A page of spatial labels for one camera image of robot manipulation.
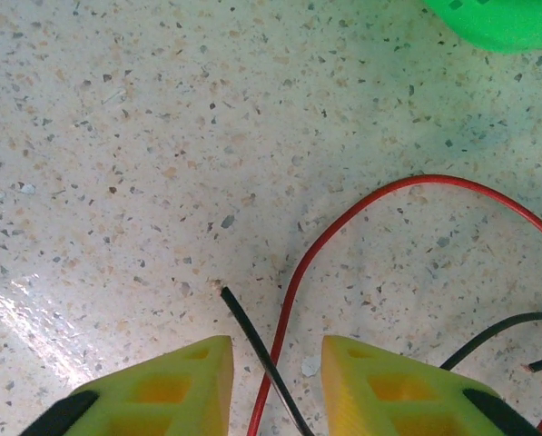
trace speckled floor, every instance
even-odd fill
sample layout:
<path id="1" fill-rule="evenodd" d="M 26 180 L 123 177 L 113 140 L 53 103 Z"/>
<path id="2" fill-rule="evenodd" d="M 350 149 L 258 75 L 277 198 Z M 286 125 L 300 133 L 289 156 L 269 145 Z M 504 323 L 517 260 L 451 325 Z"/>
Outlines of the speckled floor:
<path id="1" fill-rule="evenodd" d="M 542 216 L 542 52 L 489 54 L 419 0 L 0 1 L 0 434 L 94 377 L 234 339 L 230 435 L 262 375 L 207 280 L 270 344 L 305 248 L 352 202 L 413 173 L 485 183 Z M 326 434 L 327 333 L 439 364 L 542 309 L 542 236 L 490 200 L 416 187 L 313 264 L 280 369 Z M 542 414 L 542 324 L 458 371 Z M 261 434 L 292 435 L 272 393 Z"/>

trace green plastic part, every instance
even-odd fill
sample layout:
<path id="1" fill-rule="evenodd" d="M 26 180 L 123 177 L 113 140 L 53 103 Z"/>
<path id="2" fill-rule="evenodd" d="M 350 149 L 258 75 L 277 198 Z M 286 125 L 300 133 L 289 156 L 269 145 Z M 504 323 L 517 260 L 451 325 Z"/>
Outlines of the green plastic part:
<path id="1" fill-rule="evenodd" d="M 542 48 L 542 0 L 425 0 L 462 38 L 495 52 Z"/>

